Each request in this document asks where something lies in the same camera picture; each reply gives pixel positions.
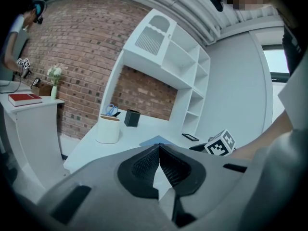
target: person's arm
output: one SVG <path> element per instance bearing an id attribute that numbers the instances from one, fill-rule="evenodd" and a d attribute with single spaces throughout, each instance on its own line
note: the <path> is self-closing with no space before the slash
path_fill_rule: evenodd
<path id="1" fill-rule="evenodd" d="M 288 114 L 284 111 L 263 134 L 249 144 L 237 149 L 230 157 L 252 159 L 259 148 L 269 146 L 280 135 L 292 129 Z"/>
<path id="2" fill-rule="evenodd" d="M 9 36 L 8 44 L 5 49 L 4 57 L 3 57 L 3 65 L 7 69 L 10 69 L 12 71 L 20 72 L 21 68 L 17 64 L 17 62 L 13 58 L 13 49 L 14 45 L 16 43 L 18 33 L 17 32 L 12 32 Z"/>

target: blue mat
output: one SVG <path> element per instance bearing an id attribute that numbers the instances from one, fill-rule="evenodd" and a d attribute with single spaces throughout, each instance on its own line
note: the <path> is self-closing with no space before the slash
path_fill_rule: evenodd
<path id="1" fill-rule="evenodd" d="M 148 140 L 148 141 L 142 142 L 139 145 L 140 146 L 148 146 L 148 145 L 154 145 L 154 144 L 159 144 L 159 143 L 175 145 L 174 143 L 171 143 L 170 141 L 164 139 L 163 137 L 161 137 L 159 135 L 150 139 L 150 140 Z"/>

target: cabinet door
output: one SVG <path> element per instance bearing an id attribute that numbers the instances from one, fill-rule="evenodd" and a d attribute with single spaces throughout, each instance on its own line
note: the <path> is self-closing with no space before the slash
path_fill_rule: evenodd
<path id="1" fill-rule="evenodd" d="M 163 13 L 152 10 L 131 34 L 124 49 L 161 66 L 176 24 Z"/>

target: vase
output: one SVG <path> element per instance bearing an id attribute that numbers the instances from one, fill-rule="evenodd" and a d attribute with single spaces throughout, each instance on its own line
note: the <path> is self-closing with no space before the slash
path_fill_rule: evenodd
<path id="1" fill-rule="evenodd" d="M 53 86 L 51 90 L 51 99 L 56 99 L 57 96 L 57 86 Z"/>

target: brick wall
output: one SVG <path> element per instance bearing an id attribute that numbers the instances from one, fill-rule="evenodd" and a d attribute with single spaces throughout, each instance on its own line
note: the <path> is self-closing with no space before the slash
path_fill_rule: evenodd
<path id="1" fill-rule="evenodd" d="M 64 68 L 58 98 L 65 104 L 58 107 L 58 131 L 81 139 L 96 123 L 115 61 L 149 11 L 129 0 L 59 0 L 48 5 L 42 25 L 30 28 L 22 57 L 29 58 L 33 75 L 25 83 L 36 77 L 49 82 L 51 66 Z M 122 109 L 168 119 L 175 95 L 163 83 L 124 68 L 113 101 Z"/>

